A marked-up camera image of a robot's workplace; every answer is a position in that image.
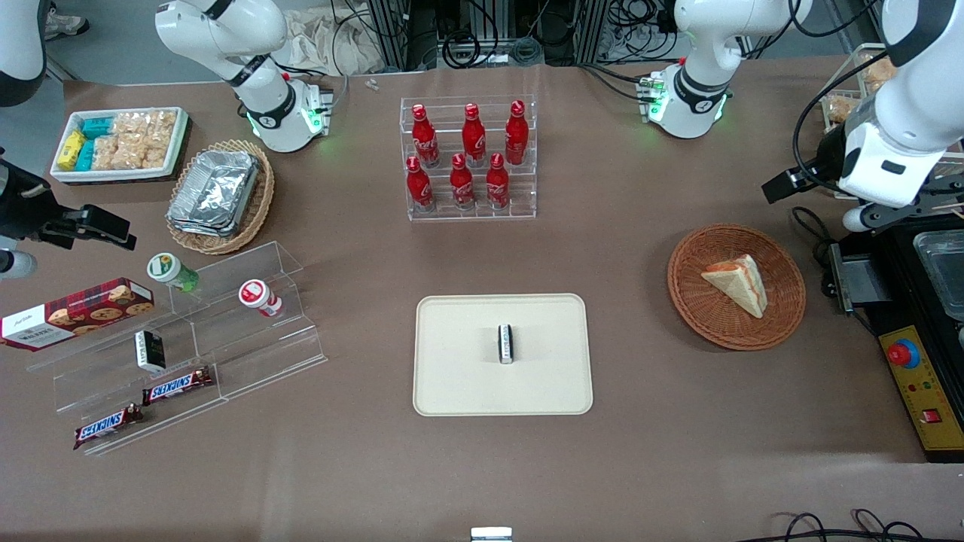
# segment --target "brown table surface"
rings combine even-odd
[[[330,137],[271,154],[278,193],[251,245],[277,239],[305,266],[303,299],[330,360],[96,459],[70,450],[76,419],[54,414],[49,377],[4,349],[0,538],[459,540],[507,525],[521,541],[725,541],[781,533],[784,512],[853,528],[858,506],[964,538],[964,467],[924,463],[875,340],[820,295],[812,239],[790,225],[802,204],[840,234],[847,205],[818,194],[767,205],[760,190],[790,165],[793,123],[841,61],[745,63],[726,115],[692,141],[641,123],[630,100],[576,68],[379,76],[378,93],[354,79]],[[400,98],[516,92],[539,99],[538,218],[410,224]],[[253,138],[225,84],[67,85],[68,111],[151,105],[190,113],[189,155]],[[814,114],[805,154],[820,129]],[[214,261],[172,242],[170,189],[58,186],[62,203],[129,219],[137,250],[29,244],[40,271],[0,284],[3,313],[117,276],[146,281],[162,250]],[[799,264],[809,304],[784,344],[725,351],[674,311],[666,261],[713,222],[763,230]],[[592,410],[416,414],[418,301],[528,292],[585,300]]]

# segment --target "acrylic display stand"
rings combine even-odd
[[[155,297],[170,299],[157,299],[153,316],[119,322],[103,330],[110,331],[105,337],[89,334],[68,340],[59,346],[69,355],[58,358],[60,353],[53,352],[31,370],[55,374],[57,412],[81,427],[129,403],[140,405],[143,389],[209,368],[214,384],[142,407],[142,421],[81,448],[102,455],[325,362],[293,277],[301,269],[277,242],[229,257],[199,269],[201,279],[190,293],[156,287]],[[241,305],[237,291],[248,279],[265,281],[281,297],[280,316],[269,318]],[[151,374],[137,367],[134,334],[141,330],[164,341],[164,372]]]
[[[488,158],[486,165],[479,168],[469,168],[472,172],[472,191],[475,193],[475,208],[467,211],[455,206],[452,197],[452,185],[448,176],[452,170],[452,155],[462,152],[462,125],[465,123],[465,107],[467,103],[479,106],[479,119],[486,129],[486,152],[491,156],[493,152],[505,152],[505,123],[509,120],[509,108],[513,100],[525,102],[525,119],[529,124],[529,142],[525,151],[525,160],[518,166],[509,163],[505,169],[509,173],[509,206],[496,211],[489,205],[486,194],[485,175],[489,171]],[[405,159],[415,155],[415,143],[412,140],[412,106],[420,103],[425,106],[428,119],[435,126],[439,139],[441,160],[436,168],[425,168],[432,182],[432,193],[435,195],[435,210],[427,213],[416,212],[412,197],[408,189],[405,190],[405,201],[408,204],[409,219],[412,222],[437,220],[493,220],[493,219],[525,219],[536,216],[536,143],[539,133],[535,95],[498,95],[498,96],[449,96],[449,97],[421,97],[403,98],[399,112],[399,126],[401,131],[402,161],[400,171],[402,186],[406,186]]]

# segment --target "red bottle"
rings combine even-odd
[[[409,159],[405,161],[405,166],[409,170],[409,194],[412,195],[415,212],[426,213],[435,210],[432,183],[429,182],[428,175],[422,171],[418,158],[409,156]]]
[[[509,172],[505,171],[505,160],[498,152],[492,155],[492,167],[485,175],[485,187],[489,192],[489,204],[496,211],[509,206]]]
[[[462,146],[466,149],[469,166],[478,168],[485,164],[485,126],[479,120],[479,106],[466,105],[466,123],[462,125]]]
[[[428,120],[425,106],[417,103],[412,106],[412,117],[415,125],[412,127],[412,139],[415,140],[415,151],[426,168],[439,165],[439,139],[435,135],[435,126]]]
[[[472,192],[472,172],[466,169],[466,156],[456,152],[452,156],[452,174],[448,176],[452,183],[452,197],[455,206],[460,210],[469,211],[475,208],[475,194]]]
[[[512,102],[512,115],[505,124],[505,159],[518,166],[525,160],[525,148],[529,144],[529,124],[525,121],[525,104],[517,99]]]

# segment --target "shoe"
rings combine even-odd
[[[55,40],[63,36],[76,36],[91,29],[91,23],[84,17],[57,14],[54,8],[47,13],[47,24],[43,29],[43,39]]]

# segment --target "round wicker basket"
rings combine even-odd
[[[749,254],[757,262],[767,308],[755,318],[700,276],[708,265]],[[687,235],[669,258],[670,297],[693,330],[733,350],[764,350],[786,340],[807,304],[793,258],[766,234],[736,224],[714,224]]]
[[[171,232],[174,241],[184,248],[209,255],[228,254],[250,243],[261,229],[261,226],[264,225],[264,219],[268,216],[268,208],[271,206],[271,200],[275,195],[275,174],[271,170],[271,163],[268,162],[268,157],[264,154],[264,151],[247,141],[232,139],[230,141],[215,143],[205,150],[243,150],[256,156],[260,161],[257,178],[255,179],[256,185],[252,190],[251,197],[248,199],[248,208],[245,210],[244,218],[241,220],[241,227],[238,229],[238,233],[232,237],[216,237],[213,235],[187,233],[176,230],[170,222],[168,223],[168,230]],[[194,158],[191,158],[187,166],[181,170],[181,174],[177,178],[177,184],[174,185],[174,191],[171,194],[172,202],[177,196],[177,191],[180,190],[184,178],[187,177],[187,172],[191,169],[191,166],[194,165],[194,161],[198,159],[200,154],[199,152]]]

